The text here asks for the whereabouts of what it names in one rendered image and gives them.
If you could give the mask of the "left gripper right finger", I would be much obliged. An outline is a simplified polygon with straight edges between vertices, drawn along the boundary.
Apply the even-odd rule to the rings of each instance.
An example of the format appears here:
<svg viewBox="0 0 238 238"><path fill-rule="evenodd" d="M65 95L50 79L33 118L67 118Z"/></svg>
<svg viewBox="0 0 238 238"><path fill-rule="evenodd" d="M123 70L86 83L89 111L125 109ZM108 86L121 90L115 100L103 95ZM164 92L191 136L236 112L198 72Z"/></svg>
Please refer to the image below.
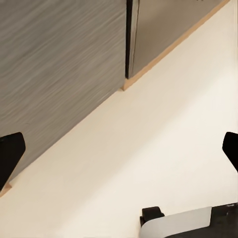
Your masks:
<svg viewBox="0 0 238 238"><path fill-rule="evenodd" d="M238 172L238 134L227 132L222 149Z"/></svg>

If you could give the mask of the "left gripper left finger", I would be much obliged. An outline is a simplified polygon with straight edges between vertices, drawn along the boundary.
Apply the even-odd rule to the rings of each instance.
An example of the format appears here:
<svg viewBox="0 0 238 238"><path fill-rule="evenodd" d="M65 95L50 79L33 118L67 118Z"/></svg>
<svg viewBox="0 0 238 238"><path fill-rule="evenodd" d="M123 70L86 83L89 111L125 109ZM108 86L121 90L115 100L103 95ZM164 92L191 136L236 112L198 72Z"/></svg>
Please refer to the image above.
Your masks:
<svg viewBox="0 0 238 238"><path fill-rule="evenodd" d="M8 181L24 151L26 144L21 132L0 137L0 190Z"/></svg>

